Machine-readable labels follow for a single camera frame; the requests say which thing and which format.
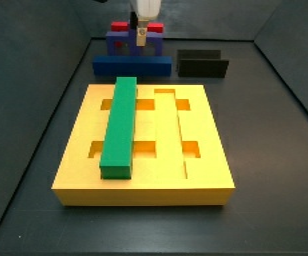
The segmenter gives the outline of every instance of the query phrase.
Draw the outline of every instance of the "green block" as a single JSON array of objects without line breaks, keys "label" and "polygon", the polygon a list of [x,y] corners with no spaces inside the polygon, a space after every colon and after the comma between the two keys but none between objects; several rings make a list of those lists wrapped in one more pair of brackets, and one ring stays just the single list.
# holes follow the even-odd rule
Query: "green block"
[{"label": "green block", "polygon": [[100,168],[104,179],[132,179],[137,78],[118,77]]}]

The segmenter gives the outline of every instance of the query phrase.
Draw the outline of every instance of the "blue base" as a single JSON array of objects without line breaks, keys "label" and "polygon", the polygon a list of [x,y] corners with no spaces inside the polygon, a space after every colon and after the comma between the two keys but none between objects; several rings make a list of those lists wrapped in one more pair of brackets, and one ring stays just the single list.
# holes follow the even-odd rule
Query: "blue base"
[{"label": "blue base", "polygon": [[97,76],[171,76],[172,57],[97,56],[93,67]]}]

